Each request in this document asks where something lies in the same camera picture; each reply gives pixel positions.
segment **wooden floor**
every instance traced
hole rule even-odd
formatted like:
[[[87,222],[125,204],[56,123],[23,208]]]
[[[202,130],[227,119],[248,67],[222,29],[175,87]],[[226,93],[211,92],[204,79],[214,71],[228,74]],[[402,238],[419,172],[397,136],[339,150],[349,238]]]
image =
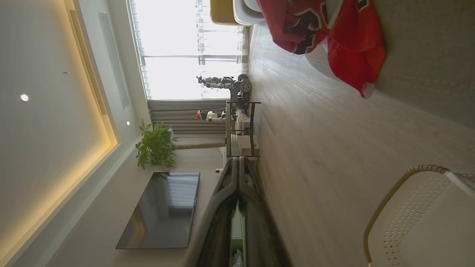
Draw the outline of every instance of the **wooden floor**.
[[[266,198],[294,266],[363,267],[373,210],[410,167],[475,171],[475,132],[319,74],[252,29],[249,78]]]

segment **wall-mounted television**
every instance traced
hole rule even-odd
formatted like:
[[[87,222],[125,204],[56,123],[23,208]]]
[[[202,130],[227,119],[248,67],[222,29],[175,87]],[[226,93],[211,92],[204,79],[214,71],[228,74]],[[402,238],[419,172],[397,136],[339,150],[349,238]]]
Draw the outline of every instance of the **wall-mounted television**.
[[[186,248],[199,175],[199,172],[155,172],[115,248]]]

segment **tree trunk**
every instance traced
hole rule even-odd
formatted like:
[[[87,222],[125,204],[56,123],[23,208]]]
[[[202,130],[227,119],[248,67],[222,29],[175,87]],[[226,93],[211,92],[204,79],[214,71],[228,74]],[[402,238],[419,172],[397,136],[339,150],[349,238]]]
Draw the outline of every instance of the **tree trunk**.
[[[195,149],[195,148],[214,148],[224,147],[224,141],[210,142],[210,143],[190,143],[190,144],[175,144],[175,149]]]

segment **air vent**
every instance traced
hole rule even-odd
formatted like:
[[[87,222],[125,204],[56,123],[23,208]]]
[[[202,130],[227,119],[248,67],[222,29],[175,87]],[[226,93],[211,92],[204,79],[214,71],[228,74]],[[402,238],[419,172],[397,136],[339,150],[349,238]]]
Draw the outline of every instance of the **air vent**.
[[[107,53],[109,54],[109,58],[111,60],[115,82],[117,83],[120,100],[122,101],[122,108],[125,108],[129,105],[129,97],[127,95],[127,90],[125,89],[124,78],[122,77],[122,71],[119,65],[119,57],[117,56],[117,50],[115,49],[111,25],[109,24],[109,17],[106,13],[99,12],[99,21],[101,22],[102,33],[104,34],[105,45],[107,47]]]
[[[77,17],[76,10],[70,10],[71,19],[73,21],[74,30],[76,32],[77,41],[79,43],[79,48],[83,56],[85,68],[89,80],[91,81],[92,91],[94,93],[99,109],[103,115],[107,115],[105,109],[104,100],[102,99],[101,91],[99,90],[99,85],[97,84],[97,79],[95,77],[94,69],[92,68],[91,59],[89,58],[89,53],[87,52],[86,42],[84,41],[84,35],[81,30],[81,25],[79,24],[79,19]]]

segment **ceiling light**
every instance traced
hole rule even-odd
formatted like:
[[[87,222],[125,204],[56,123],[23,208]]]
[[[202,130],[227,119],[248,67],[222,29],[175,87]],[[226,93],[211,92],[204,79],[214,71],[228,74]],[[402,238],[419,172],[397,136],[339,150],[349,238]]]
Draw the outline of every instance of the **ceiling light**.
[[[28,96],[27,96],[26,94],[20,95],[20,98],[21,98],[21,100],[22,100],[23,102],[28,101]]]

